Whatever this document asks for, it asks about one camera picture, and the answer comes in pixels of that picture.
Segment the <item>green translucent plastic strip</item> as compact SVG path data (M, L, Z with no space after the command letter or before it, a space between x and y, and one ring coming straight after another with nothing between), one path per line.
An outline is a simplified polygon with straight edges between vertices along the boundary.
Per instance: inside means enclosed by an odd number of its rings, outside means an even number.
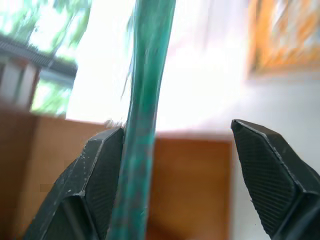
M145 240L160 88L176 0L136 0L133 69L117 193L105 240Z

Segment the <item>landscape wall picture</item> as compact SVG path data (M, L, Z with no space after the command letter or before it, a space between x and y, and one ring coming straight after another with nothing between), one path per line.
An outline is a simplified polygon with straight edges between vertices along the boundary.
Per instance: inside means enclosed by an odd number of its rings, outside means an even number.
M93 0L0 0L0 103L64 118Z

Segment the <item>wooden bookshelf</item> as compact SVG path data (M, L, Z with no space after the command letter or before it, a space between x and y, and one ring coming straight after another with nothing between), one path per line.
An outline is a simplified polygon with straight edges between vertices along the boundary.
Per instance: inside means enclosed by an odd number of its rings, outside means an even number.
M0 100L0 240L22 240L54 181L101 124L34 115ZM232 143L159 134L147 240L229 240Z

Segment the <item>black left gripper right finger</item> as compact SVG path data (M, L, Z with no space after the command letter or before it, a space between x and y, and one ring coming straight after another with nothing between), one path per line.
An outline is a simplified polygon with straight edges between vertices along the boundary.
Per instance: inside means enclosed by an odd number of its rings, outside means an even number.
M320 240L320 175L277 132L231 122L244 183L271 240Z

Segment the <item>orange framed picture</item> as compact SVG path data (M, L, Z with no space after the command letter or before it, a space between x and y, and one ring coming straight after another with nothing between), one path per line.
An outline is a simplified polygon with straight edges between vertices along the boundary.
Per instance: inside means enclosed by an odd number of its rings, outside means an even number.
M248 1L248 75L320 72L320 0Z

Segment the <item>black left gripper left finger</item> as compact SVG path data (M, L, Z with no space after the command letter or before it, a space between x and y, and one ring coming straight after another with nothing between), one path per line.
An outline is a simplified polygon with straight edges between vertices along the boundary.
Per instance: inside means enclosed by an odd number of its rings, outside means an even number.
M105 240L116 198L124 129L91 137L57 178L23 240Z

